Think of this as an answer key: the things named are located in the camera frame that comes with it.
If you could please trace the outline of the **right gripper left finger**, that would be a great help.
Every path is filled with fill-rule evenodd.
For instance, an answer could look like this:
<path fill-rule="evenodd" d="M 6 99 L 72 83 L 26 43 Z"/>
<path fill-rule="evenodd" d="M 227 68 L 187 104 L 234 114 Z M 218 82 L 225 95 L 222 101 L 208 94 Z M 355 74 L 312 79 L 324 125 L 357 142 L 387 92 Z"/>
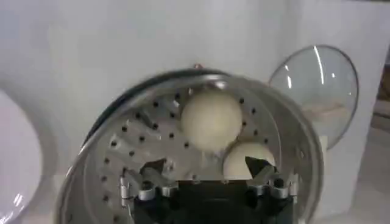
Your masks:
<path fill-rule="evenodd" d="M 131 208 L 133 200 L 153 200 L 159 192 L 163 197 L 172 197 L 179 188 L 179 183 L 162 175 L 166 158 L 146 162 L 139 172 L 123 168 L 119 176 L 121 206 Z"/>

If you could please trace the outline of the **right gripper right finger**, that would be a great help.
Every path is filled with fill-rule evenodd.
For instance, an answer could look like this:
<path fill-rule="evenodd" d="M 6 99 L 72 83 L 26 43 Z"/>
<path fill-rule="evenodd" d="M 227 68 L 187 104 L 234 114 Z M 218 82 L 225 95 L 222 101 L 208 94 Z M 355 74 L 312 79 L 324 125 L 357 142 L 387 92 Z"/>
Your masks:
<path fill-rule="evenodd" d="M 297 198 L 296 181 L 283 178 L 269 161 L 245 156 L 245 163 L 252 176 L 246 183 L 258 196 L 267 193 L 278 200 Z"/>

